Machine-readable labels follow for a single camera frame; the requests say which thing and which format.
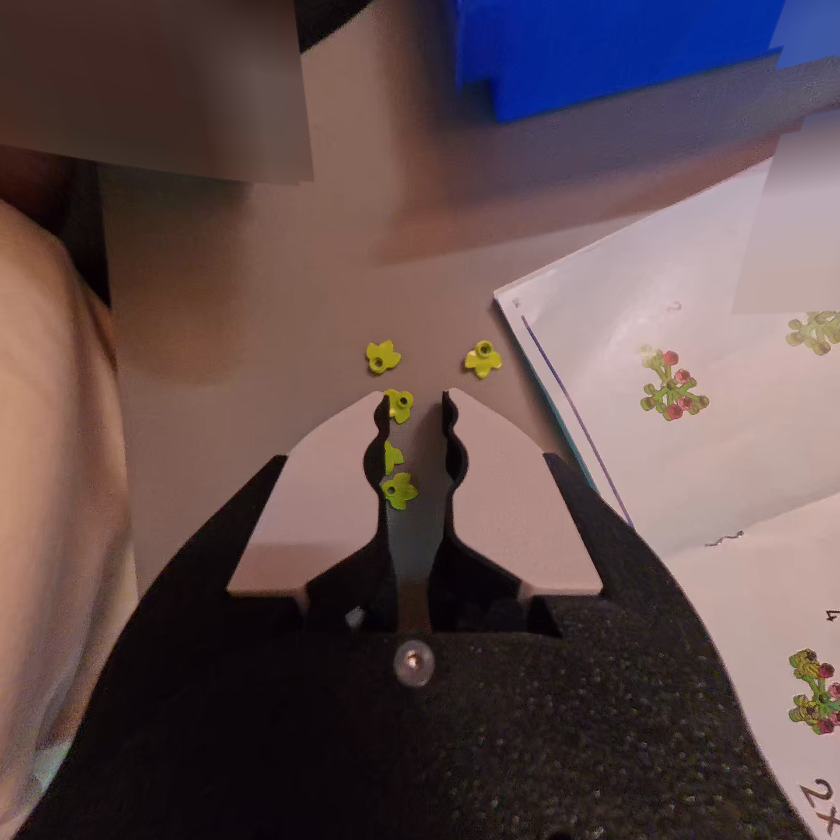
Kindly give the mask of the lime flower bricks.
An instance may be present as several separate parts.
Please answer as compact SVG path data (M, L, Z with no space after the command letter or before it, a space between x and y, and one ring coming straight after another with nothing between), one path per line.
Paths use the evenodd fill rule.
M388 339L381 343L369 343L365 349L365 359L370 373L383 375L399 365L402 354L396 350L394 342ZM500 370L502 365L501 353L488 340L477 342L463 361L463 369L482 381L491 372ZM390 421L397 426L406 424L412 415L414 395L392 387L385 389L383 393L388 403ZM383 454L385 474L380 484L381 494L391 509L404 511L408 504L418 497L418 489L411 474L400 470L405 465L402 450L386 439Z

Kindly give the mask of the cream embroidered shirt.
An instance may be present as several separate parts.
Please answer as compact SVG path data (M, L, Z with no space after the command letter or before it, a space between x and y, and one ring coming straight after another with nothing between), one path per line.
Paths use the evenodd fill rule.
M63 244L2 203L2 838L137 604L111 326Z

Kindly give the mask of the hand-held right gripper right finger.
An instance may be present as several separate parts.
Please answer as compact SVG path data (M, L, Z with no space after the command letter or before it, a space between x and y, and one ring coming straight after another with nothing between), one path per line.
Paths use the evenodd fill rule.
M545 454L457 388L443 394L451 487L428 577L436 632L556 632L549 603L603 582Z

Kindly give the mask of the large blue plastic bin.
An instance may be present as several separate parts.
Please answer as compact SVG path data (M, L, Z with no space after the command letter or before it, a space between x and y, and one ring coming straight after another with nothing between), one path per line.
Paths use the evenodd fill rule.
M838 56L838 1L446 1L458 89L509 123L771 58Z

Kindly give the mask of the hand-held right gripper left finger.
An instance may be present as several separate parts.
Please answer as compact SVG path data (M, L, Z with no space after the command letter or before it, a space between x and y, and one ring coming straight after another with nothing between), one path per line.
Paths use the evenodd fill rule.
M385 442L390 406L372 392L289 453L227 593L280 599L314 632L394 632Z

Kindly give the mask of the open instruction booklet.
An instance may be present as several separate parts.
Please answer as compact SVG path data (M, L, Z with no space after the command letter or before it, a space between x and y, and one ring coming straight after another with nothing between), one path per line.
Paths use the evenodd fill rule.
M707 626L838 838L838 312L732 312L770 162L494 293L591 485Z

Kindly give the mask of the grey desk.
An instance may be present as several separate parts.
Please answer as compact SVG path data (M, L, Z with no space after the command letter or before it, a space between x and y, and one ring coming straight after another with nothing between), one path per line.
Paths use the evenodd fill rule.
M756 59L499 123L456 90L439 2L375 2L301 58L313 182L100 169L134 556L143 592L267 460L372 391L419 498L390 513L400 627L429 628L440 397L460 387L571 459L495 289L770 157L838 108L838 57ZM370 373L369 343L397 367ZM479 380L466 354L503 365Z

